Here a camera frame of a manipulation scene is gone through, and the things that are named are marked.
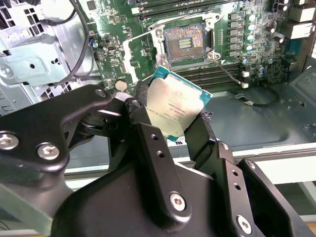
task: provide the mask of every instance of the green circuit board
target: green circuit board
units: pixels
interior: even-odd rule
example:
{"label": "green circuit board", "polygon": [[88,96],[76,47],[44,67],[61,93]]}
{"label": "green circuit board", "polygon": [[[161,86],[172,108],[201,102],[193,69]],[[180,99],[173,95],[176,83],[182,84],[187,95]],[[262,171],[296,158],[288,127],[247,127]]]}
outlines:
{"label": "green circuit board", "polygon": [[[197,30],[189,26],[206,24],[202,17],[186,19],[186,16],[199,16],[201,13],[218,13],[220,19],[215,23],[211,39],[214,52],[220,55],[216,62],[207,61],[196,53],[199,58],[184,58],[183,61],[169,64],[172,71],[208,90],[220,90],[221,87],[235,86],[218,65],[222,65],[231,75],[241,77],[241,71],[246,67],[250,72],[247,83],[257,85],[259,81],[268,83],[283,82],[287,79],[284,60],[299,54],[301,39],[284,39],[276,42],[281,23],[287,18],[287,12],[271,11],[269,0],[254,1],[218,1],[218,0],[79,0],[83,11],[89,20],[90,36],[97,43],[94,48],[94,58],[100,70],[106,89],[115,87],[117,80],[128,84],[127,92],[131,92],[136,80],[124,64],[126,51],[123,42],[151,29],[150,26],[160,20],[180,17],[164,24],[163,33],[169,29],[181,28],[190,31],[191,38],[181,39],[181,50],[194,47],[192,39],[197,41]],[[266,30],[273,26],[274,34]],[[135,69],[138,80],[147,80],[157,68],[157,49],[153,45],[153,37],[146,34],[129,42],[131,53],[130,65]]]}

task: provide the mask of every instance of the screw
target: screw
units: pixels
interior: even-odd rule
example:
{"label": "screw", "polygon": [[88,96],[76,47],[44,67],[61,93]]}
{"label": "screw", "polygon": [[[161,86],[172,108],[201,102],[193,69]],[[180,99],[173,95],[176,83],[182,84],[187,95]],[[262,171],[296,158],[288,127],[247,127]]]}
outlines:
{"label": "screw", "polygon": [[132,100],[133,105],[137,107],[142,107],[142,105],[137,100]]}
{"label": "screw", "polygon": [[92,47],[97,48],[98,46],[99,46],[99,44],[97,42],[92,43]]}
{"label": "screw", "polygon": [[246,233],[251,234],[252,229],[250,223],[243,217],[243,216],[237,216],[237,222],[239,224],[239,227]]}
{"label": "screw", "polygon": [[247,163],[251,166],[251,168],[253,168],[253,169],[256,168],[255,164],[252,161],[247,160]]}
{"label": "screw", "polygon": [[311,125],[309,123],[306,123],[303,125],[303,128],[305,129],[310,129],[311,128]]}
{"label": "screw", "polygon": [[179,194],[171,194],[170,201],[174,209],[176,209],[177,211],[183,211],[186,208],[186,202]]}
{"label": "screw", "polygon": [[59,156],[59,149],[51,143],[44,144],[38,148],[38,156],[47,160],[56,159]]}
{"label": "screw", "polygon": [[3,74],[9,75],[11,73],[11,69],[5,66],[1,68],[1,72]]}
{"label": "screw", "polygon": [[225,148],[225,150],[229,150],[229,147],[227,146],[227,144],[222,142],[222,146]]}
{"label": "screw", "polygon": [[311,78],[305,78],[305,83],[310,83],[312,81]]}
{"label": "screw", "polygon": [[106,94],[105,94],[104,91],[101,90],[101,89],[96,89],[96,90],[95,90],[95,93],[96,93],[97,95],[101,96],[101,97],[106,97]]}
{"label": "screw", "polygon": [[206,56],[207,56],[207,59],[213,59],[213,54],[212,53],[208,53]]}
{"label": "screw", "polygon": [[11,150],[19,145],[19,139],[13,134],[0,134],[0,149]]}
{"label": "screw", "polygon": [[161,29],[156,30],[156,34],[157,34],[157,35],[161,36],[161,35],[162,35],[162,33],[163,33],[163,32],[162,32],[162,30],[161,30]]}

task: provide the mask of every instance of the motherboard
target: motherboard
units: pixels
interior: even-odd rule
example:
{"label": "motherboard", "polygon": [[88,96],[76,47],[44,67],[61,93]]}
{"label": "motherboard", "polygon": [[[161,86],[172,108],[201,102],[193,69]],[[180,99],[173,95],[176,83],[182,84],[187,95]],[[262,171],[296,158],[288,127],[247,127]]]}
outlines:
{"label": "motherboard", "polygon": [[314,35],[306,0],[79,0],[106,89],[131,92],[163,66],[203,89],[287,81]]}

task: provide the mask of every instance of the black cable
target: black cable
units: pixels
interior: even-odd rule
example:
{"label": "black cable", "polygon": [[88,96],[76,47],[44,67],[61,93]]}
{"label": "black cable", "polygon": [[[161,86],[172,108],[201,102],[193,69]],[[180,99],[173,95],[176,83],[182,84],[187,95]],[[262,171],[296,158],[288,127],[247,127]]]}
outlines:
{"label": "black cable", "polygon": [[3,221],[0,221],[2,224],[4,224],[5,225],[5,227],[7,227],[8,228],[8,230],[10,230],[10,228],[3,222]]}
{"label": "black cable", "polygon": [[269,102],[267,104],[257,104],[257,103],[254,103],[254,102],[248,100],[247,97],[244,94],[237,94],[236,92],[234,92],[234,94],[236,95],[235,98],[239,99],[239,100],[242,100],[247,105],[251,105],[251,106],[254,106],[254,107],[260,107],[260,108],[269,107],[271,105],[274,105],[275,103],[277,103],[280,100],[280,95],[278,94],[277,91],[273,90],[268,85],[263,84],[262,86],[264,88],[266,88],[271,94],[276,96],[276,98],[273,101],[271,101],[271,102]]}
{"label": "black cable", "polygon": [[93,72],[93,68],[94,68],[93,48],[90,47],[90,50],[91,50],[91,58],[92,58],[90,71],[86,75],[83,75],[83,76],[81,76],[81,75],[79,75],[79,76],[74,75],[75,78],[86,78],[86,77],[90,76],[91,73]]}
{"label": "black cable", "polygon": [[81,67],[84,57],[85,57],[85,53],[89,47],[89,28],[88,28],[88,24],[85,21],[85,18],[82,14],[82,12],[79,10],[78,6],[76,5],[74,0],[69,0],[70,3],[73,5],[74,10],[76,11],[82,25],[83,25],[83,29],[84,29],[84,33],[85,33],[85,39],[83,42],[83,47],[79,56],[79,59],[76,63],[76,65],[74,66],[74,68],[70,71],[70,73],[64,78],[62,79],[60,82],[58,82],[56,85],[62,85],[66,82],[68,82],[75,74],[76,72],[79,70],[79,68]]}
{"label": "black cable", "polygon": [[73,19],[73,17],[75,16],[75,14],[76,14],[76,10],[74,9],[73,12],[70,14],[70,16],[65,20],[53,21],[53,20],[49,20],[49,19],[44,19],[44,20],[40,20],[39,22],[46,24],[48,26],[58,26],[58,25],[62,25],[62,24],[65,24],[65,23],[71,21]]}

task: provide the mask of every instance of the white connector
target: white connector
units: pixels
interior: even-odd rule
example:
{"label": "white connector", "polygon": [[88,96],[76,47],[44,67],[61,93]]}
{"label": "white connector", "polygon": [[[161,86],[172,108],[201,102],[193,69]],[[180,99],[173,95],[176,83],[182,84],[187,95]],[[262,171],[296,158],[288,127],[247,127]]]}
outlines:
{"label": "white connector", "polygon": [[245,82],[242,82],[240,85],[243,89],[247,89],[249,87],[249,84]]}

